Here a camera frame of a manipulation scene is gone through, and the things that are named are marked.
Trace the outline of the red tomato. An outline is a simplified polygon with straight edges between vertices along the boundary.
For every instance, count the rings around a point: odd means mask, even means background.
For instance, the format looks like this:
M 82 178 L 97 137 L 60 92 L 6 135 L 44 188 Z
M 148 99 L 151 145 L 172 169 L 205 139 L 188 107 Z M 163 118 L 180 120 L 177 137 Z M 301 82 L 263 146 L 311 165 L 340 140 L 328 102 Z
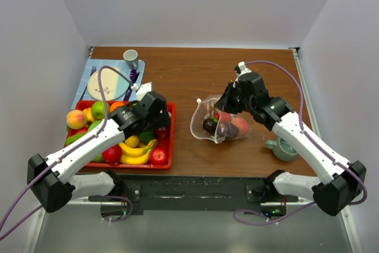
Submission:
M 231 122 L 232 117 L 231 114 L 225 113 L 225 112 L 218 112 L 217 114 L 214 115 L 214 119 L 216 122 L 221 122 L 221 123 L 227 123 Z

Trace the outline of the dark purple mangosteen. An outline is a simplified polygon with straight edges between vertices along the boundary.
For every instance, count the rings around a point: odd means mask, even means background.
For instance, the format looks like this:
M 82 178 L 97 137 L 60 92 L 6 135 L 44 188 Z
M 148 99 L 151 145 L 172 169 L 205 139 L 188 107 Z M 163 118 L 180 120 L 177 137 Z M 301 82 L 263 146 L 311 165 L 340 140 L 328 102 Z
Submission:
M 213 118 L 209 117 L 203 121 L 202 127 L 208 133 L 214 133 L 217 128 L 217 122 Z

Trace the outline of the clear polka dot zip bag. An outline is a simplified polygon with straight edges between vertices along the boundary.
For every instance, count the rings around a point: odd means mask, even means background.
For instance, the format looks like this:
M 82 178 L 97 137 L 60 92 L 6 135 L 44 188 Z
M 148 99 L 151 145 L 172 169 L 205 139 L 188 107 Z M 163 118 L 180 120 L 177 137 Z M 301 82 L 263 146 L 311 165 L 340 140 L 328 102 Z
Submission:
M 215 144 L 227 140 L 247 138 L 252 129 L 241 114 L 229 114 L 216 108 L 221 95 L 209 95 L 205 99 L 197 98 L 191 122 L 190 132 L 200 140 L 211 140 Z

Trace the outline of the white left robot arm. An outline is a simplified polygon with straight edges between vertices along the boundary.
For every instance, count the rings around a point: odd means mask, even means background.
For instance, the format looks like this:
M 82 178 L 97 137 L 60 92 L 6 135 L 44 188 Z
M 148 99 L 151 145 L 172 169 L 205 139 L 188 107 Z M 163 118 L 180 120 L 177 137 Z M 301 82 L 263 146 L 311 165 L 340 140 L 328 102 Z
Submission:
M 98 127 L 55 153 L 34 155 L 28 161 L 27 182 L 46 212 L 52 213 L 73 198 L 104 196 L 116 201 L 124 192 L 117 174 L 106 171 L 79 175 L 78 171 L 96 156 L 132 135 L 169 126 L 168 104 L 154 91 L 116 108 Z

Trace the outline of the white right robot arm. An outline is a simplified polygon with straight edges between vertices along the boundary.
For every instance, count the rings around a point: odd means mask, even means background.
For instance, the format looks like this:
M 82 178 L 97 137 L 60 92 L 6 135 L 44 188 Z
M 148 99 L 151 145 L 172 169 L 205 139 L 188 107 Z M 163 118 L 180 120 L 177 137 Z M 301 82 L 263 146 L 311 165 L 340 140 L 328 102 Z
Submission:
M 292 106 L 271 97 L 264 80 L 255 72 L 244 73 L 229 83 L 215 107 L 229 114 L 248 112 L 253 119 L 289 143 L 311 166 L 315 176 L 294 175 L 277 170 L 266 178 L 264 195 L 270 201 L 282 196 L 312 200 L 330 216 L 336 216 L 366 194 L 366 167 L 350 162 L 314 134 Z

